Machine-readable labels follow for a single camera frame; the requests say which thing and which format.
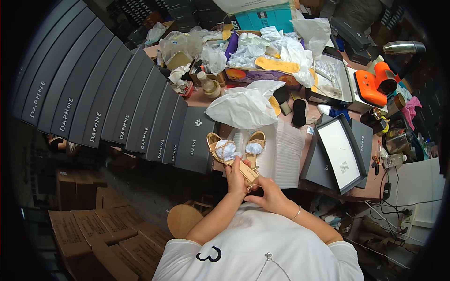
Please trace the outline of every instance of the black number 3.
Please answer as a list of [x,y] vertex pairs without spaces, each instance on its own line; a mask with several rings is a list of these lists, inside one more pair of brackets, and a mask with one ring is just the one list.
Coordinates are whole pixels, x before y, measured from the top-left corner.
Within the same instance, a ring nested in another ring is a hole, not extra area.
[[217,258],[212,259],[211,256],[208,256],[206,259],[201,259],[200,258],[200,253],[198,253],[195,257],[201,262],[204,262],[205,260],[208,259],[210,262],[215,263],[216,261],[218,261],[222,257],[222,252],[221,252],[221,250],[219,248],[217,248],[215,246],[213,246],[212,248],[217,251]]

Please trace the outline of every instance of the woman's right hand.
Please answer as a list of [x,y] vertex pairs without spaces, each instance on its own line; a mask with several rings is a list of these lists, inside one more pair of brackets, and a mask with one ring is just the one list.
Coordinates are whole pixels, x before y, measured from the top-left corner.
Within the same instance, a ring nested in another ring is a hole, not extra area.
[[294,218],[298,213],[298,205],[289,200],[271,178],[259,176],[253,183],[262,187],[264,196],[247,195],[244,201],[255,203],[271,213],[280,214],[288,219]]

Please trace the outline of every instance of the hand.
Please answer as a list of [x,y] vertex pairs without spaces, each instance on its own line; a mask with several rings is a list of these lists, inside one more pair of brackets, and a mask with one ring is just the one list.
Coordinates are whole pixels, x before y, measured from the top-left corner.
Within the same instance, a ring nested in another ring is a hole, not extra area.
[[280,214],[288,219],[292,219],[297,214],[298,205],[289,200],[271,178],[259,176],[253,183],[262,187],[264,196],[248,195],[244,201],[255,203],[271,213]]
[[[228,193],[237,195],[240,200],[244,199],[244,197],[248,194],[248,184],[244,180],[244,176],[242,176],[241,171],[239,170],[241,159],[236,156],[234,159],[233,167],[225,166],[226,180],[228,182]],[[252,163],[249,160],[244,160],[244,164],[247,166],[251,166]]]

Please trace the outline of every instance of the shoe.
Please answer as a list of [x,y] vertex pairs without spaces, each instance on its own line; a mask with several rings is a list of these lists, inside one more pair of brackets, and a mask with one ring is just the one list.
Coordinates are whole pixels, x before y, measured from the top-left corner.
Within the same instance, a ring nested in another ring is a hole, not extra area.
[[262,152],[262,150],[264,149],[264,146],[266,145],[266,135],[264,135],[264,133],[261,132],[261,131],[256,131],[256,132],[254,132],[254,133],[250,136],[250,139],[248,140],[247,145],[245,146],[245,152],[246,152],[246,153],[244,154],[245,159],[247,159],[247,160],[249,160],[249,161],[252,162],[251,168],[252,168],[253,170],[255,170],[255,169],[258,168],[258,166],[256,165],[256,157],[257,157],[259,154],[261,154],[261,152],[260,152],[260,153],[257,153],[257,154],[256,154],[256,153],[253,153],[253,152],[247,152],[247,146],[248,146],[249,144],[251,144],[251,143],[257,143],[257,144],[261,145],[261,152]]
[[[221,140],[222,140],[222,138],[219,137],[215,133],[208,133],[208,135],[206,136],[206,142],[208,143],[209,151],[211,152],[214,159],[216,161],[218,161],[219,163],[225,164],[226,166],[233,166],[234,160],[224,161],[223,158],[221,159],[216,152],[216,149],[218,148],[218,147],[216,147],[217,142],[221,141]],[[220,147],[225,147],[229,143],[233,143],[233,141],[227,141],[224,145],[222,145]],[[244,179],[247,181],[247,184],[249,185],[249,189],[250,189],[253,181],[261,174],[258,172],[257,169],[251,169],[249,166],[244,164],[241,160],[239,160],[239,161],[241,162],[239,165],[239,171],[244,176]]]

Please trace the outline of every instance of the silver bracelet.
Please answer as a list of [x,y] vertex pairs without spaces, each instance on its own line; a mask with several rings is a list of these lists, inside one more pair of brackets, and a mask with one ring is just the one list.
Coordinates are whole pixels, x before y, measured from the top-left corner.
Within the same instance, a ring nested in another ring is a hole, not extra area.
[[299,206],[298,206],[298,213],[297,213],[297,215],[295,215],[295,217],[294,217],[293,219],[291,219],[292,221],[295,220],[295,218],[296,218],[296,217],[298,216],[298,214],[300,213],[300,210],[301,210],[301,209],[302,209],[302,206],[299,205]]

